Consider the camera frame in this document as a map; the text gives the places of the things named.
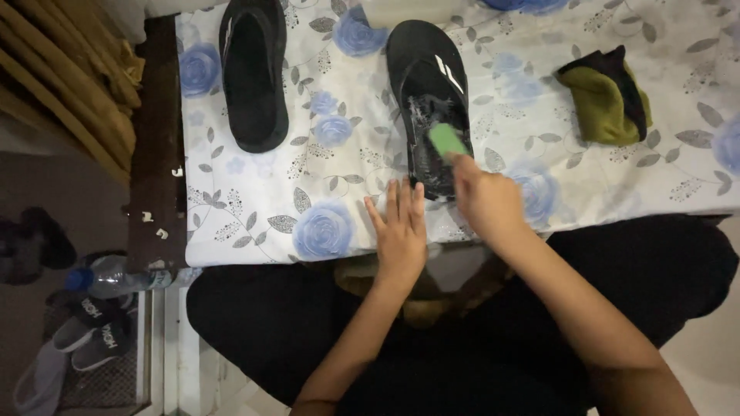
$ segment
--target floral bedsheet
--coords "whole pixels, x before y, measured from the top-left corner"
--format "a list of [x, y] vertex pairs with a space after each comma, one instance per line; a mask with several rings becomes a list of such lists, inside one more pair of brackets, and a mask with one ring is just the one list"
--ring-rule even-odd
[[[352, 1], [281, 0], [290, 131], [276, 150], [242, 151], [229, 129], [218, 28], [226, 5], [177, 17], [191, 266], [292, 263], [372, 251], [363, 207], [407, 170], [389, 93], [389, 32]], [[442, 26], [459, 47], [471, 138], [483, 169], [522, 185], [540, 231], [660, 212], [740, 207], [738, 10], [728, 1], [550, 0], [499, 12], [465, 0]], [[579, 136], [570, 92], [552, 76], [624, 44], [654, 125], [628, 147]], [[474, 237], [454, 204], [428, 201], [430, 241]]]

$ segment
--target person's left hand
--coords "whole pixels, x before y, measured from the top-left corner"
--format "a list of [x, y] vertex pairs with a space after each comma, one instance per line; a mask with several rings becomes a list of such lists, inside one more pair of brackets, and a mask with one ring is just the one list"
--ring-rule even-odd
[[400, 197], [398, 181], [388, 184], [387, 221], [383, 221], [371, 199], [365, 207], [377, 233], [377, 257], [380, 262], [375, 284], [393, 290], [411, 292], [427, 258], [424, 224], [424, 185], [417, 182], [411, 194], [408, 176], [404, 177]]

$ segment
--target person's right hand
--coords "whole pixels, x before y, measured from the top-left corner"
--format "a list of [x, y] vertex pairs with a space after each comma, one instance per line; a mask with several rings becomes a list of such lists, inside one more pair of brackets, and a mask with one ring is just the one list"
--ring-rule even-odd
[[467, 155], [455, 155], [451, 161], [457, 208], [491, 248], [502, 247], [512, 232], [531, 231], [514, 180], [500, 173], [483, 172]]

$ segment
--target black cloth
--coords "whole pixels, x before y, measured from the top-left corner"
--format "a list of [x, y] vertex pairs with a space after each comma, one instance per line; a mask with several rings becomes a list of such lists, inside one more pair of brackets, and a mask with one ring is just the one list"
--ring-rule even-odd
[[[727, 296], [738, 256], [714, 225], [662, 215], [548, 241], [660, 347]], [[193, 328], [290, 406], [361, 299], [292, 266], [220, 266], [188, 292]], [[578, 415], [593, 405], [584, 366], [519, 278], [458, 321], [394, 323], [338, 406], [346, 415]]]

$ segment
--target hand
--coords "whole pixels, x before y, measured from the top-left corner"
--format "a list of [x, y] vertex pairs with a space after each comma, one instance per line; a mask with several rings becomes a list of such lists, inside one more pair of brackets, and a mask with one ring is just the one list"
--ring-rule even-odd
[[375, 284], [390, 286], [407, 296], [424, 268], [427, 257], [424, 224], [424, 185], [417, 182], [413, 197], [408, 176], [403, 179], [400, 197], [398, 181], [388, 184], [387, 221], [383, 221], [369, 197], [365, 197], [370, 219], [377, 233], [380, 262]]
[[451, 161], [457, 208], [492, 249], [502, 247], [512, 232], [531, 231], [514, 180], [500, 173], [483, 172], [467, 155], [454, 155]]

